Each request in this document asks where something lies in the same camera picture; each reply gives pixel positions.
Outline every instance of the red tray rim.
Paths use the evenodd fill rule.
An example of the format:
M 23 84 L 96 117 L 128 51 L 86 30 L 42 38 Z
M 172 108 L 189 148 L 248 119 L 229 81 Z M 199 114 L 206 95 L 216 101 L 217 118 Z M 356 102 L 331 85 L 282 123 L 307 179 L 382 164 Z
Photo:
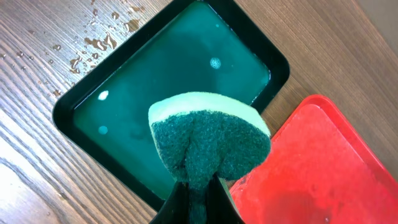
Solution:
M 322 109 L 326 115 L 331 119 L 333 124 L 340 130 L 340 133 L 347 139 L 347 141 L 352 145 L 353 149 L 356 151 L 358 156 L 364 161 L 364 163 L 369 167 L 369 169 L 374 174 L 375 178 L 382 183 L 392 196 L 398 199 L 398 183 L 391 176 L 388 170 L 383 166 L 380 160 L 364 142 L 361 136 L 356 132 L 354 127 L 348 122 L 344 117 L 343 113 L 337 108 L 337 106 L 329 98 L 323 95 L 310 95 L 306 97 L 294 110 L 294 112 L 289 116 L 287 121 L 283 126 L 276 132 L 272 139 L 277 139 L 285 127 L 291 122 L 296 113 L 307 105 L 315 105 Z M 238 187 L 239 182 L 236 182 L 231 188 L 231 192 Z

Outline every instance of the sponge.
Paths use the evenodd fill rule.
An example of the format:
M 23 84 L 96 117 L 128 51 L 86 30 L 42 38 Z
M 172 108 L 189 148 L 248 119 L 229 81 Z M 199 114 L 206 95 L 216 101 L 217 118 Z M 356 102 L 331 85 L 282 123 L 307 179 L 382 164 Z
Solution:
M 214 175 L 240 179 L 271 148 L 270 132 L 254 108 L 215 93 L 157 102 L 149 108 L 149 126 L 166 168 L 188 183 L 190 223 L 206 223 L 205 193 Z

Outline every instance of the wooden surface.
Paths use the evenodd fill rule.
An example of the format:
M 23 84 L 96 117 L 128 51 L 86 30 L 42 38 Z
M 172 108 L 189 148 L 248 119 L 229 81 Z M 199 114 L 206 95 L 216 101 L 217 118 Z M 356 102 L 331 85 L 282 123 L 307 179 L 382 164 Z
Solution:
M 398 58 L 358 4 L 238 2 L 290 63 L 289 81 L 263 114 L 272 133 L 321 93 L 398 178 Z M 167 3 L 0 0 L 0 223 L 147 223 L 155 215 L 55 129 L 51 110 Z

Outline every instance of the rectangular tray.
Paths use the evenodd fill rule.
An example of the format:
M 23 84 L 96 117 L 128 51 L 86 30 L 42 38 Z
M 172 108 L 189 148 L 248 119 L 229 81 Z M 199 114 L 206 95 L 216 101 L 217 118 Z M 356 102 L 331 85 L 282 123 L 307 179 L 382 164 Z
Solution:
M 197 13 L 203 13 L 209 22 L 217 22 L 200 26 L 204 22 L 196 19 L 200 16 Z M 198 27 L 191 31 L 195 35 L 185 35 L 191 29 L 187 21 Z M 184 35 L 170 38 L 182 28 Z M 220 35 L 203 38 L 210 43 L 218 40 L 224 48 L 211 45 L 207 46 L 209 52 L 204 52 L 206 46 L 196 40 L 197 33 L 213 35 L 216 29 L 227 35 L 225 39 Z M 230 54 L 225 53 L 226 43 L 232 43 Z M 185 49 L 190 51 L 178 54 Z M 214 52 L 224 54 L 213 57 Z M 259 62 L 268 68 L 264 70 L 267 80 L 253 75 L 261 71 Z M 247 69 L 242 67 L 246 64 L 250 65 Z M 174 0 L 66 92 L 55 105 L 53 120 L 66 137 L 159 211 L 174 180 L 150 138 L 149 106 L 187 91 L 212 91 L 251 104 L 261 112 L 288 77 L 289 64 L 284 56 L 234 1 Z M 212 87 L 209 81 L 216 78 Z
M 309 96 L 230 190 L 245 223 L 396 223 L 398 183 L 328 98 Z

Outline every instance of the red container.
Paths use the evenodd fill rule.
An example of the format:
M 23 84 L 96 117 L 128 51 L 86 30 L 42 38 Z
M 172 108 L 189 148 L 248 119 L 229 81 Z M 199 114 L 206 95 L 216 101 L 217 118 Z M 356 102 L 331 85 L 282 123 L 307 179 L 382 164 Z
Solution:
M 397 182 L 320 95 L 304 99 L 231 195 L 247 224 L 398 223 Z

